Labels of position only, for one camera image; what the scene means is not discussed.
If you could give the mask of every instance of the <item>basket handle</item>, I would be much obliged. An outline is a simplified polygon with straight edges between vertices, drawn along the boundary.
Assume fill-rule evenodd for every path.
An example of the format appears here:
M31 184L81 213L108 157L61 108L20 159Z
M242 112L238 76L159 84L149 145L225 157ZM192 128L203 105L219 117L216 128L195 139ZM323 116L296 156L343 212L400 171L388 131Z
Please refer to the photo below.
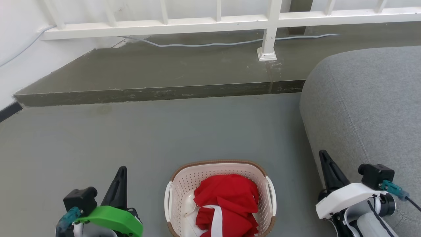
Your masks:
M268 176L266 178L266 188L270 190L270 197L269 197L269 205L272 209L272 216L276 215L276 193L275 193L275 187L272 184L272 180Z
M165 189L165 197L164 197L164 211L165 211L165 219L167 219L167 222L170 222L170 216L171 216L171 203L170 203L170 195L172 196L172 183L169 182L167 184L167 188Z

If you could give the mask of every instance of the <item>green gripper part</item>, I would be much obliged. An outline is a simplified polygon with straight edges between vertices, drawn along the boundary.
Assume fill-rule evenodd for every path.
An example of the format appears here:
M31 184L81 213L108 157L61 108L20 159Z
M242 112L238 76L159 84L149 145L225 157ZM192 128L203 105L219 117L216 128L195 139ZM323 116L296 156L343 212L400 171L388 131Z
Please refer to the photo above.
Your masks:
M130 212L111 206L98 206L89 216L78 218L76 221L82 223L90 221L131 237L142 237L142 223Z

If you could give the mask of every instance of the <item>railing base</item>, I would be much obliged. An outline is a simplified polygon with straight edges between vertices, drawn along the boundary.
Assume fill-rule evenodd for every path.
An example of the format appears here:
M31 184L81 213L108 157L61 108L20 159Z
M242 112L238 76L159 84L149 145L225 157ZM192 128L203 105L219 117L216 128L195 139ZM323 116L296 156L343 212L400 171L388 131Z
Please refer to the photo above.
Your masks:
M272 49L272 52L268 54L264 54L262 51L262 47L257 49L257 56L259 57L259 61L272 61L276 60L275 50Z

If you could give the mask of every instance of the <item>basket rim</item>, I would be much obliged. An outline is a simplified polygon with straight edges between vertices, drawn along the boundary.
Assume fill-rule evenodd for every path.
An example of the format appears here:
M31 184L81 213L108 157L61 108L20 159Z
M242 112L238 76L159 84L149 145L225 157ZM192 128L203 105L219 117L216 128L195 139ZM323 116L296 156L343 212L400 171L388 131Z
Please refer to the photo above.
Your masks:
M267 176L266 171L262 168L262 166L258 165L257 163L253 162L253 161L249 161L249 160L238 160L238 159L223 159L223 160L207 160L207 161L200 161L200 162L193 162L193 163L188 163L185 164L183 166L181 166L180 168L178 168L173 176L171 177L170 181L173 182L175 177L177 176L178 173L180 173L180 171L188 168L188 167L192 167L192 166L198 166L198 165L204 165L204 164L227 164L227 163L237 163L237 164L250 164L253 165L254 167L256 167L260 172L262 172L263 176Z
M203 165L203 164L226 164L226 163L232 163L232 164L235 164L235 163L237 163L237 164L250 164L250 165L253 165L254 167L256 167L260 172L262 172L263 176L265 176L265 177L267 176L267 173L262 168L262 166L258 165L257 163L255 163L253 161L249 161L249 160L238 160L238 159L223 159L223 160L207 160L207 161L200 161L200 162L193 162L193 163L185 164L185 165L181 166L180 168L178 168L174 172L173 176L171 177L171 182L173 182L174 181L174 178L177 176L177 174L180 173L180 171L184 170L185 168L192 167L192 166ZM272 231L273 227L275 226L275 220L276 220L275 216L272 216L271 221L270 221L270 224L269 224L269 227L267 228L267 230L265 232L261 233L260 235L258 235L257 237L265 237L265 236L267 236ZM174 237L181 237L181 236L179 236L175 232L175 230L173 228L173 225L171 224L170 221L167 222L167 226L168 226L168 229L170 230L170 233L171 233L172 236L174 236Z

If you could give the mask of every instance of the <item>white railing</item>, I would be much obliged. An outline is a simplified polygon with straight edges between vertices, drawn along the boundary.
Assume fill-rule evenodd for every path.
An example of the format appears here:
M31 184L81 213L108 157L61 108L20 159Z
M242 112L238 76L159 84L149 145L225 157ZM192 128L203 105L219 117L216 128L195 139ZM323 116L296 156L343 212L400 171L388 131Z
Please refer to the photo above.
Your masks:
M221 16L221 1L215 0L215 17L169 19L165 0L160 0L162 20L118 22L110 1L103 0L108 22L65 24L53 0L44 0L57 27L43 34L44 40L172 33L215 32L264 29L262 47L257 49L259 60L276 60L273 49L279 27L299 27L335 24L421 21L421 6L384 8L387 0L378 0L374 9L334 11L335 0L328 0L324 11L280 13L282 0L269 0L266 15Z

